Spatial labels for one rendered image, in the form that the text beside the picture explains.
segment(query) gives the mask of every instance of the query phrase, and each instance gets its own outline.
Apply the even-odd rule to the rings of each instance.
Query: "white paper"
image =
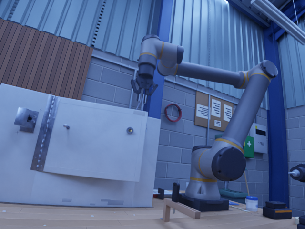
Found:
[[[212,111],[211,111],[211,115],[220,118],[220,108],[221,102],[219,100],[216,99],[212,99]]]
[[[219,121],[219,120],[214,120],[214,126],[215,126],[215,127],[221,128],[221,121]]]
[[[232,118],[233,107],[224,104],[224,121],[229,122]]]
[[[209,107],[201,105],[201,104],[197,104],[196,108],[197,108],[197,111],[196,111],[197,117],[208,119]]]

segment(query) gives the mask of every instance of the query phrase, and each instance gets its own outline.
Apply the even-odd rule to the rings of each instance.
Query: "blue lid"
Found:
[[[250,197],[250,196],[247,196],[246,199],[249,199],[249,200],[258,200],[257,197]]]

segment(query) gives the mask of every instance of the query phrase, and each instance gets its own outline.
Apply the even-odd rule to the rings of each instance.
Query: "corrugated metal wall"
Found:
[[[0,18],[91,46],[104,0],[1,0]]]
[[[142,38],[157,34],[161,0],[107,0],[94,47],[137,61]]]
[[[299,20],[305,31],[305,16]],[[278,40],[285,109],[305,105],[305,45],[284,33]]]
[[[0,19],[0,84],[80,100],[92,51]]]
[[[263,29],[223,0],[174,0],[170,42],[184,47],[183,61],[230,71],[249,70],[265,58]],[[240,98],[233,86],[189,79]],[[268,109],[268,96],[261,107]]]

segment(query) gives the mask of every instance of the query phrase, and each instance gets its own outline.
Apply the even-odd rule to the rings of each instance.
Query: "gray cinder block wall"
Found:
[[[288,170],[305,163],[305,106],[285,110]],[[292,215],[305,215],[305,183],[289,176],[289,208]]]
[[[114,62],[137,67],[137,62],[113,54],[100,52],[99,55]],[[131,69],[92,57],[82,100],[128,108],[131,96],[130,80],[133,78],[133,74],[134,71]],[[180,77],[169,76],[168,78],[191,86],[193,89],[168,81],[164,83],[160,142],[154,187],[155,189],[158,187],[172,189],[173,182],[179,182],[181,190],[185,190],[185,182],[190,178],[192,148],[206,144],[207,129],[194,125],[196,89],[232,102],[238,102],[239,100]],[[180,106],[183,114],[182,119],[177,123],[168,121],[164,115],[165,107],[173,102]],[[133,94],[132,109],[135,109],[136,106],[136,94]],[[167,114],[171,119],[178,117],[177,109],[172,106],[167,110]],[[267,126],[266,110],[260,108],[255,122]],[[220,133],[222,132],[210,129],[208,144],[212,145],[215,141],[215,134]],[[268,155],[255,153],[254,158],[247,159],[246,168],[250,195],[257,196],[259,206],[263,206],[269,198]],[[223,182],[219,181],[218,186],[223,188]],[[229,182],[229,188],[246,193],[244,176],[237,181]]]

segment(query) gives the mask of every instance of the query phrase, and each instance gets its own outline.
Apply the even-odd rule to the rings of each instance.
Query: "white plastic container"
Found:
[[[258,198],[257,197],[246,197],[246,210],[257,211],[258,210]]]

